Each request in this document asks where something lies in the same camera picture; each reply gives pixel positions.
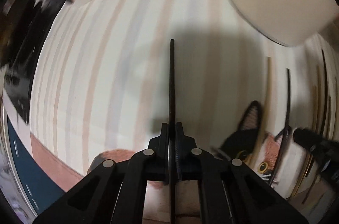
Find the light wooden chopstick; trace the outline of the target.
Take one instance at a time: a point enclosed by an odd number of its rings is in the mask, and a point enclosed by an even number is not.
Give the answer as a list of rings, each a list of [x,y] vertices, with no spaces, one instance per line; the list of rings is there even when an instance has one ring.
[[[259,156],[261,146],[264,142],[265,131],[268,124],[269,113],[271,108],[271,92],[272,92],[272,58],[267,58],[267,81],[266,81],[266,93],[265,93],[265,101],[263,106],[263,114],[262,114],[262,121],[258,133],[258,137],[256,140],[256,144],[254,146],[254,150],[252,156],[249,161],[249,167],[254,169],[256,165],[257,158]]]

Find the brown wooden chopstick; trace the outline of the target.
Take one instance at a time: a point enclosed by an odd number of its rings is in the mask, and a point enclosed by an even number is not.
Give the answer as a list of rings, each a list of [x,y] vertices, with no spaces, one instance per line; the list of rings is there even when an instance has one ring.
[[[312,98],[313,98],[313,110],[312,110],[313,115],[312,115],[311,128],[312,128],[312,130],[316,130],[317,119],[318,119],[318,117],[317,117],[317,114],[318,114],[318,87],[317,86],[313,86]],[[306,172],[307,172],[309,165],[310,165],[310,162],[311,162],[310,157],[311,157],[311,155],[309,153],[306,153],[306,155],[304,157],[304,162],[303,162],[302,168],[300,170],[298,179],[296,181],[294,189],[292,190],[290,198],[293,198],[294,196],[296,196],[304,178],[306,177]]]

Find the striped cat table mat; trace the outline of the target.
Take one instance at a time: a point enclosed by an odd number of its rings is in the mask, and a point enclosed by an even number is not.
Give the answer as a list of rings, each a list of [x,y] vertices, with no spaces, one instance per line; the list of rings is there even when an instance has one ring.
[[[292,141],[272,186],[259,160],[282,127],[291,75],[293,120],[309,122],[308,81],[317,75],[314,49],[298,58],[250,25],[231,0],[93,0],[57,17],[37,65],[32,90],[33,148],[39,166],[84,222],[94,194],[110,223],[166,222],[192,198],[204,223],[325,223],[317,198],[291,199],[304,152]],[[254,169],[272,58],[271,108]],[[196,180],[180,181],[175,124],[195,139]],[[151,180],[151,138],[168,124],[169,182]]]

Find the black induction cooktop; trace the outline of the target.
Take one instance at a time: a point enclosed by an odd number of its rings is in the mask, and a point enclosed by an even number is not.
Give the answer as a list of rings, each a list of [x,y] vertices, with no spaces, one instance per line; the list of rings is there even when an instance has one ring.
[[[5,90],[17,113],[29,122],[33,78],[39,55],[61,8],[73,0],[30,2],[12,33]]]

